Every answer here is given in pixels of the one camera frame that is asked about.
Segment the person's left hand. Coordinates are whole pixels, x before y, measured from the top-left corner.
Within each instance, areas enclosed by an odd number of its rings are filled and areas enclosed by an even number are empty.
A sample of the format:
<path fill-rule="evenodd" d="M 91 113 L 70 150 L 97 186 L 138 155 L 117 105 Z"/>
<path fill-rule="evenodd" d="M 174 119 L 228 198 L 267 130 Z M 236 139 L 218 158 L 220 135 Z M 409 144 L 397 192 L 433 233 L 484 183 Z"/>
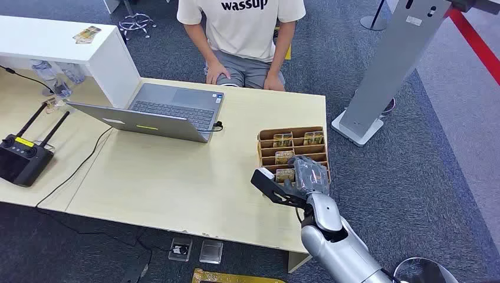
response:
<path fill-rule="evenodd" d="M 269 72 L 264 81 L 264 90 L 285 91 L 280 73 Z"/>

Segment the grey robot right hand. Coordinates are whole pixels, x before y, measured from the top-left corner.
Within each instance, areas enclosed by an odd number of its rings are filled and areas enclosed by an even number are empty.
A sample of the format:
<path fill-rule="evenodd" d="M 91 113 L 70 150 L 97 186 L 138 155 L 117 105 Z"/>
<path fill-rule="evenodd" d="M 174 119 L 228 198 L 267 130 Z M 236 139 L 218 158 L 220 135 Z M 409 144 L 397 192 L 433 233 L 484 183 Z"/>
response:
<path fill-rule="evenodd" d="M 287 163 L 293 165 L 295 171 L 295 184 L 288 179 L 284 182 L 290 195 L 303 199 L 314 192 L 329 195 L 328 170 L 325 166 L 303 155 L 294 156 Z"/>

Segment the person's right hand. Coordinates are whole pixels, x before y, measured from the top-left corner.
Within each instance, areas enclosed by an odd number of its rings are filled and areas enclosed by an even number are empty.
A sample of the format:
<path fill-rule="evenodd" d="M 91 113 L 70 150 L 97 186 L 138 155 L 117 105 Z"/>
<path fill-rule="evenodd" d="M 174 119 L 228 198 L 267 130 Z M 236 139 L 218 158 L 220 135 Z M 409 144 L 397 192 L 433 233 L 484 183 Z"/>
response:
<path fill-rule="evenodd" d="M 217 60 L 206 63 L 206 83 L 217 84 L 219 77 L 231 79 L 230 72 Z"/>

